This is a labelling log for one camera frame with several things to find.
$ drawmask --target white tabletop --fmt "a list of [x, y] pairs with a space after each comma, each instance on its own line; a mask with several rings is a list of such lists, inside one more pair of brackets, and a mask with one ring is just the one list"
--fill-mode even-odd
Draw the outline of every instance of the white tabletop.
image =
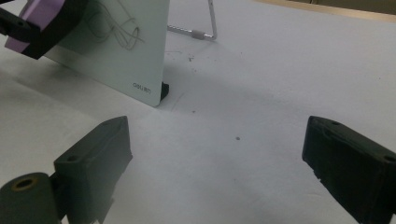
[[[210, 30], [205, 0], [171, 4], [169, 23]], [[168, 34], [171, 91], [157, 108], [0, 48], [0, 185], [53, 173], [88, 131], [126, 115], [134, 159], [106, 224], [356, 223], [302, 161], [305, 127], [334, 119], [396, 149], [396, 24], [250, 0], [215, 8], [215, 43]]]

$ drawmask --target metal stand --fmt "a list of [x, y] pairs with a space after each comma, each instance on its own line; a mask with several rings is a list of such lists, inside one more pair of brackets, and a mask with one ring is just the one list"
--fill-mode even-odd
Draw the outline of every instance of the metal stand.
[[212, 22], [213, 35], [207, 35], [205, 32], [197, 30], [187, 30], [184, 28], [168, 25], [168, 31], [178, 33], [181, 35], [188, 35], [200, 40], [216, 40], [218, 38], [218, 27], [216, 25], [215, 8], [213, 7], [213, 0], [207, 0], [210, 10], [210, 20]]

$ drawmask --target board stand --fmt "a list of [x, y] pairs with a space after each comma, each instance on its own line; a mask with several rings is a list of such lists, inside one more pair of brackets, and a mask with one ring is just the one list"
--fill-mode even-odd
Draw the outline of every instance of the board stand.
[[209, 4], [210, 20], [212, 23], [213, 35], [208, 35], [202, 31], [180, 28], [173, 25], [168, 25], [168, 31], [181, 35], [191, 36], [194, 39], [209, 40], [209, 41], [216, 40], [218, 38], [218, 27], [216, 25], [215, 8], [213, 6], [213, 0], [207, 0], [207, 2]]

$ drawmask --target white board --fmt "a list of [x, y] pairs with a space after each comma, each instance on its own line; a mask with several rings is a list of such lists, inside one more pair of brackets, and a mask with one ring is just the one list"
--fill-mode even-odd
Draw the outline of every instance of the white board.
[[148, 104], [161, 101], [169, 0], [93, 0], [79, 26], [46, 54]]

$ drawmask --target scratch mark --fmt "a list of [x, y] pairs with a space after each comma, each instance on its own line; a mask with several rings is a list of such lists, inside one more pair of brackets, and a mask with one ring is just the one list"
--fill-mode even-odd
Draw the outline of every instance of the scratch mark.
[[178, 104], [178, 102], [180, 101], [181, 97], [184, 96], [186, 92], [183, 92], [180, 94], [180, 96], [177, 98], [177, 100], [175, 101], [175, 104], [172, 106], [171, 112], [175, 109], [176, 105]]

